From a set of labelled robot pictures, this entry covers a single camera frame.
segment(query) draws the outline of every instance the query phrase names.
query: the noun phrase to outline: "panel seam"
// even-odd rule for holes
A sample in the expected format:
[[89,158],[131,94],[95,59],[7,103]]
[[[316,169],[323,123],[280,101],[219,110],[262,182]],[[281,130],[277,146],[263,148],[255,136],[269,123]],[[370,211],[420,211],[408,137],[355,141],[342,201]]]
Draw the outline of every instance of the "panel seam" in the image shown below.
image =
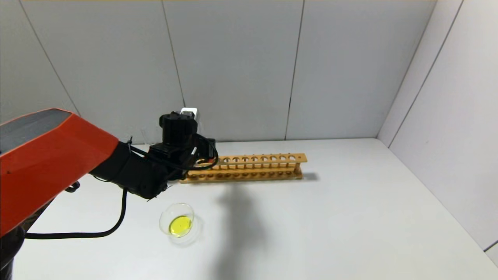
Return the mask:
[[187,107],[185,103],[185,97],[183,96],[182,82],[180,80],[180,72],[178,71],[178,64],[176,63],[175,50],[173,49],[173,40],[171,40],[171,32],[169,32],[168,19],[166,18],[166,7],[164,6],[164,1],[161,1],[162,11],[164,13],[164,21],[166,22],[166,30],[168,31],[169,44],[171,45],[171,53],[173,53],[173,61],[175,63],[176,76],[178,77],[178,85],[180,86],[180,94],[182,95],[183,107]]
[[296,56],[294,58],[294,70],[292,72],[292,81],[290,85],[290,96],[289,96],[289,108],[287,109],[287,123],[285,125],[285,136],[284,140],[287,140],[287,130],[289,129],[289,116],[290,116],[290,104],[292,101],[292,92],[294,91],[294,78],[296,77],[296,64],[297,64],[297,53],[299,51],[299,42],[301,41],[301,28],[303,26],[303,14],[304,14],[304,2],[306,0],[303,0],[303,6],[301,9],[301,21],[299,23],[299,33],[297,34],[297,46],[296,46]]
[[422,88],[424,87],[425,82],[427,81],[427,78],[431,74],[432,69],[434,68],[434,65],[436,64],[436,61],[439,58],[439,54],[441,53],[441,50],[443,49],[443,47],[444,47],[444,45],[446,43],[446,39],[448,39],[448,36],[450,35],[451,29],[453,28],[453,24],[455,24],[455,21],[456,21],[456,19],[458,17],[458,13],[460,12],[460,9],[462,8],[462,4],[463,3],[464,3],[464,0],[462,0],[462,2],[460,2],[460,5],[458,6],[457,12],[455,13],[455,17],[453,18],[453,21],[451,22],[450,28],[448,29],[448,32],[446,33],[446,36],[444,37],[443,43],[441,44],[441,47],[439,47],[439,50],[438,50],[438,52],[436,54],[436,57],[434,58],[434,61],[432,62],[432,65],[429,68],[429,71],[427,72],[427,75],[425,76],[424,81],[422,82],[422,85],[420,85],[420,88],[418,89],[417,95],[413,99],[413,102],[411,103],[410,108],[408,108],[408,111],[406,111],[406,114],[405,114],[405,116],[403,118],[403,121],[401,121],[401,124],[399,125],[398,129],[396,130],[396,133],[394,134],[394,137],[392,138],[391,143],[389,143],[388,148],[391,148],[391,145],[394,142],[394,140],[396,139],[396,136],[398,135],[399,130],[403,126],[403,123],[405,122],[406,117],[408,117],[408,115],[410,114],[410,111],[413,108],[413,104],[415,104],[415,102],[417,101],[417,98],[420,95],[420,92],[422,91]]
[[420,43],[422,42],[422,38],[424,37],[425,31],[427,30],[427,27],[429,26],[429,22],[431,21],[432,14],[434,13],[434,10],[436,9],[436,5],[435,4],[432,7],[431,14],[430,14],[430,16],[429,16],[429,18],[428,18],[428,20],[427,20],[427,22],[425,24],[424,31],[422,32],[422,34],[420,35],[420,37],[418,39],[417,47],[415,48],[415,51],[413,52],[413,55],[411,56],[410,63],[408,64],[408,67],[406,68],[406,71],[405,71],[405,73],[403,75],[403,79],[401,80],[401,83],[399,84],[398,90],[396,91],[396,95],[392,99],[391,105],[389,107],[389,111],[387,111],[387,116],[385,117],[384,122],[382,123],[382,126],[380,126],[380,129],[378,130],[377,136],[375,136],[376,139],[378,139],[378,136],[380,135],[380,131],[382,130],[382,127],[384,126],[385,121],[389,117],[389,113],[390,113],[390,111],[392,109],[392,106],[394,105],[394,102],[396,101],[396,98],[399,95],[399,91],[401,90],[401,87],[403,86],[403,83],[404,83],[404,81],[406,79],[406,75],[408,75],[408,71],[410,70],[410,66],[413,63],[413,59],[415,58],[415,55],[417,54],[418,48],[420,47]]
[[69,101],[71,101],[71,103],[73,104],[73,107],[74,109],[76,110],[76,113],[81,117],[81,113],[80,113],[80,110],[78,110],[78,107],[76,107],[76,104],[74,103],[73,99],[71,98],[71,96],[69,95],[69,92],[67,91],[67,88],[66,86],[64,85],[64,83],[62,82],[62,79],[61,77],[59,76],[59,73],[57,73],[57,70],[55,70],[55,66],[54,64],[52,63],[52,61],[50,60],[50,57],[48,56],[48,53],[47,51],[45,50],[45,47],[43,47],[43,44],[41,43],[41,40],[40,40],[40,37],[38,37],[38,34],[36,33],[36,30],[34,29],[34,26],[33,26],[33,23],[31,22],[31,20],[29,19],[29,16],[28,16],[28,13],[26,12],[26,9],[24,9],[24,6],[22,5],[22,1],[21,0],[18,0],[19,1],[19,4],[21,5],[21,8],[22,8],[22,11],[24,12],[24,15],[26,16],[28,22],[29,22],[29,26],[31,26],[31,29],[33,30],[33,33],[36,37],[36,40],[38,40],[38,43],[40,44],[41,46],[41,49],[43,50],[43,53],[45,53],[45,57],[47,58],[48,62],[50,63],[50,66],[52,66],[52,69],[54,70],[54,73],[55,73],[55,76],[57,76],[57,79],[59,79],[59,82],[61,83],[62,85],[62,88],[64,89],[64,92],[66,92],[66,95],[67,97],[69,98]]

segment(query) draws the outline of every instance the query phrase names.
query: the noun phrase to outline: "yellow liquid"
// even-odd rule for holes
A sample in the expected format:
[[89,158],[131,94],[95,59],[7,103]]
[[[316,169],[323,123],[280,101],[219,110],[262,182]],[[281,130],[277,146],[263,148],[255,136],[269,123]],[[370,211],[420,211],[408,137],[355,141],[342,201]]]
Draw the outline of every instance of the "yellow liquid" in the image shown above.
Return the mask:
[[175,237],[186,235],[192,227],[192,220],[187,216],[178,216],[169,224],[169,233]]

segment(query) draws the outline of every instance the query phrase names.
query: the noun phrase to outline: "white table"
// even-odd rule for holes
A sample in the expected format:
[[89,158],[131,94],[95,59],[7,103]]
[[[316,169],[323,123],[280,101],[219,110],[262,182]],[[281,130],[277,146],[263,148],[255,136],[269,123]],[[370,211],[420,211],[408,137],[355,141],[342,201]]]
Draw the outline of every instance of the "white table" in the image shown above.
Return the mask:
[[[304,180],[177,184],[99,239],[26,240],[18,280],[482,280],[498,268],[380,141],[218,144],[220,155],[304,152]],[[118,219],[121,189],[90,176],[61,193],[31,232],[103,231]],[[198,241],[170,243],[158,220],[186,202],[202,218]]]

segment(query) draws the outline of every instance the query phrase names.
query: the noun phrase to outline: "black wire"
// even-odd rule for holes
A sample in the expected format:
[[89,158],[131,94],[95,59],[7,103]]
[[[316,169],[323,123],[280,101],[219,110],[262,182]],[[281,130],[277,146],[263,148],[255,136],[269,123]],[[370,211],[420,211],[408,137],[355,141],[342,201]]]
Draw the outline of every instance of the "black wire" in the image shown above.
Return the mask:
[[489,245],[486,249],[484,249],[484,252],[486,252],[487,250],[491,249],[496,244],[498,244],[498,240],[496,240],[493,244]]
[[121,214],[118,222],[109,230],[103,232],[71,232],[71,233],[26,233],[26,239],[68,239],[68,238],[97,238],[107,236],[120,227],[126,212],[126,194],[127,190],[123,189],[121,200]]
[[205,138],[204,136],[202,136],[200,134],[195,134],[195,135],[198,138],[206,141],[208,143],[208,145],[211,146],[211,148],[213,148],[213,152],[215,154],[215,160],[213,161],[213,163],[206,165],[206,166],[201,166],[201,167],[180,166],[180,165],[174,164],[170,161],[157,158],[157,157],[155,157],[155,156],[153,156],[153,155],[151,155],[151,154],[149,154],[149,153],[147,153],[139,148],[136,148],[133,146],[131,146],[130,148],[132,151],[134,151],[138,154],[141,154],[141,155],[147,157],[148,159],[155,161],[156,163],[164,164],[164,165],[172,167],[172,168],[181,169],[181,170],[206,170],[206,169],[210,169],[211,167],[215,166],[218,163],[218,160],[219,160],[218,151],[216,150],[216,147],[209,140],[207,140],[207,138]]

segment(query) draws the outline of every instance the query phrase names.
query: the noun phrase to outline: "white wall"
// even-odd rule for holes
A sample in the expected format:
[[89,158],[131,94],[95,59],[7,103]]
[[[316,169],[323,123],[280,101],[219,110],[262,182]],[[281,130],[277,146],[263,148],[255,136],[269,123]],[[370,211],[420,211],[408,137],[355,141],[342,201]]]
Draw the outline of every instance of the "white wall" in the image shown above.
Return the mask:
[[434,1],[306,1],[287,139],[376,137]]
[[0,0],[0,123],[58,107],[76,108],[18,0]]
[[431,18],[420,40],[417,52],[410,68],[403,79],[396,99],[378,134],[379,140],[389,147],[403,122],[410,106],[415,101],[436,56],[443,45],[451,24],[457,15],[463,0],[440,0],[432,12]]
[[390,147],[481,248],[498,239],[497,14],[498,1],[463,2]]
[[136,143],[159,141],[158,117],[184,102],[219,140],[374,137],[434,5],[22,1],[33,30],[0,1],[24,21],[1,31],[2,117],[63,107]]
[[187,106],[218,140],[283,140],[303,1],[166,1]]
[[183,101],[160,1],[23,1],[81,116],[116,135],[161,140]]

